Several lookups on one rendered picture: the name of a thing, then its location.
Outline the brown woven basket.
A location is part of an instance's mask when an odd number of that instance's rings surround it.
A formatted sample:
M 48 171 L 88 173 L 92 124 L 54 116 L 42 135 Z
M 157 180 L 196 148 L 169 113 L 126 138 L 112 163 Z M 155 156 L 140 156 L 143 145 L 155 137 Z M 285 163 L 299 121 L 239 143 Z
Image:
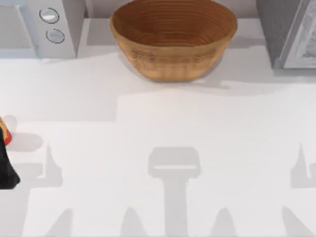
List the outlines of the brown woven basket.
M 203 76 L 223 55 L 237 18 L 214 0 L 132 0 L 112 14 L 110 29 L 142 76 L 187 82 Z

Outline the red and yellow object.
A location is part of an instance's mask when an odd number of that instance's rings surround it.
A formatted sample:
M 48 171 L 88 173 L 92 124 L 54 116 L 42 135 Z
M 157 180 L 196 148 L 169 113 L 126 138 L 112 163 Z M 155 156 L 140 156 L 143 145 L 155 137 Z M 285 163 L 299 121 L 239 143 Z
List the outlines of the red and yellow object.
M 12 140 L 12 135 L 11 135 L 10 131 L 8 130 L 7 126 L 5 125 L 5 123 L 1 117 L 0 117 L 0 128 L 2 130 L 2 136 L 4 139 L 4 143 L 7 146 Z

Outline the round microwave knob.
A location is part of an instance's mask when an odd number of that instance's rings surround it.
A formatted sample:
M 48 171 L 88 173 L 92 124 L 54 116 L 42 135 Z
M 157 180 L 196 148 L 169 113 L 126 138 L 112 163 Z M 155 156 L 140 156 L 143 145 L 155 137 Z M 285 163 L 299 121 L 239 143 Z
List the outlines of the round microwave knob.
M 64 33 L 59 29 L 54 28 L 49 31 L 46 31 L 45 35 L 46 38 L 54 44 L 60 44 L 65 40 Z
M 59 13 L 53 8 L 41 9 L 39 16 L 43 22 L 48 24 L 55 24 L 59 20 Z

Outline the pale microwave oven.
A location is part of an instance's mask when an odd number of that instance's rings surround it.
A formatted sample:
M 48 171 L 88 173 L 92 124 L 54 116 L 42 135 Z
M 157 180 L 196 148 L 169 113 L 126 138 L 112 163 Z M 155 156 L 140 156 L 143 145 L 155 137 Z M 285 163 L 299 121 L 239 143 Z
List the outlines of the pale microwave oven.
M 46 8 L 59 13 L 58 22 L 41 20 Z M 76 58 L 85 15 L 85 0 L 0 0 L 0 58 Z M 54 28 L 65 35 L 60 44 L 46 38 Z

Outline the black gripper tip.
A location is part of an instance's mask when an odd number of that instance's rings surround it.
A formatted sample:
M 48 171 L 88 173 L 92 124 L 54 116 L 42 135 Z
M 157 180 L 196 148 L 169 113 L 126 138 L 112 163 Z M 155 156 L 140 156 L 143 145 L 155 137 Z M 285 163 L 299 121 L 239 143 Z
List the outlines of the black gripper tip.
M 3 130 L 0 128 L 0 190 L 13 190 L 20 181 L 19 175 L 8 158 Z

